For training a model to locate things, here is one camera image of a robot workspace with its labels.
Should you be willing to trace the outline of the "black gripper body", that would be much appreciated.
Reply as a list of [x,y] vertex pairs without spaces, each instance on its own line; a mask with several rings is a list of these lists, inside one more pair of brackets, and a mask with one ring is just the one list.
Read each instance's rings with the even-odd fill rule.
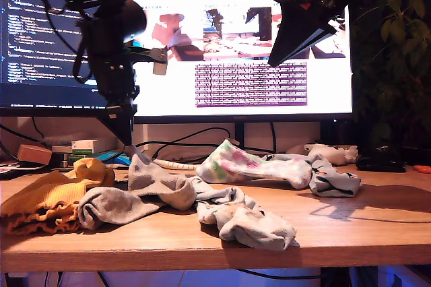
[[135,85],[135,71],[132,64],[97,62],[92,66],[99,93],[105,98],[107,107],[121,106],[133,110],[133,101],[139,93]]

